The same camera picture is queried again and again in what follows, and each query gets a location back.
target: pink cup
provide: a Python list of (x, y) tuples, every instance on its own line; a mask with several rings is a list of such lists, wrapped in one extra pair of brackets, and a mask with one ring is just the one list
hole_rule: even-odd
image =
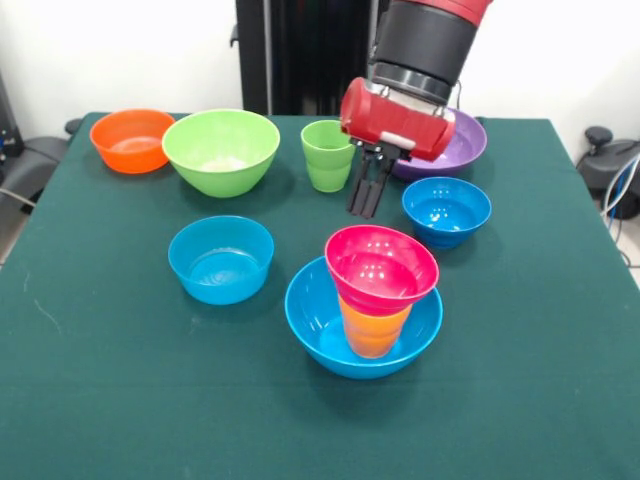
[(356, 225), (338, 230), (329, 238), (325, 256), (342, 299), (365, 315), (394, 315), (438, 283), (433, 255), (391, 228)]

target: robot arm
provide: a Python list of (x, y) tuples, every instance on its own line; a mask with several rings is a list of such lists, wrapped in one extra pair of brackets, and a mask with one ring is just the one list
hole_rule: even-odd
[[(347, 209), (371, 218), (396, 159), (435, 160), (455, 131), (445, 107), (492, 0), (392, 0), (371, 52), (371, 80), (356, 78), (342, 130), (363, 147)], [(379, 163), (375, 181), (370, 166)]]

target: green bowl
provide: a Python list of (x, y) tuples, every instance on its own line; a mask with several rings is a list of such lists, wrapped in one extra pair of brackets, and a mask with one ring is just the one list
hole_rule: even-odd
[(209, 110), (174, 123), (162, 148), (178, 173), (205, 195), (237, 197), (267, 173), (280, 145), (268, 119), (244, 110)]

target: blue bowl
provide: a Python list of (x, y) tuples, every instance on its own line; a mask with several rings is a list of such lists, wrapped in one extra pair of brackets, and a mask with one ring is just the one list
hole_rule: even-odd
[(231, 305), (264, 285), (275, 244), (269, 231), (244, 217), (219, 216), (182, 229), (169, 245), (169, 264), (185, 290), (210, 305)]
[(432, 177), (407, 187), (402, 207), (416, 236), (429, 247), (457, 247), (491, 216), (489, 197), (457, 178)]
[(326, 369), (355, 380), (380, 378), (406, 367), (429, 346), (442, 325), (442, 300), (437, 289), (411, 309), (391, 351), (374, 360), (351, 350), (342, 327), (338, 292), (325, 257), (306, 265), (287, 289), (289, 326), (304, 348)]

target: black cylinder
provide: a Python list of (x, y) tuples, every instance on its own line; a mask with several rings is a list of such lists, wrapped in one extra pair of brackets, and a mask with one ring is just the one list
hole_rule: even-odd
[(444, 10), (396, 0), (381, 24), (373, 57), (374, 64), (387, 66), (374, 67), (382, 73), (374, 73), (373, 80), (445, 104), (476, 31), (471, 22)]
[(337, 115), (367, 71), (372, 0), (270, 0), (273, 112)]

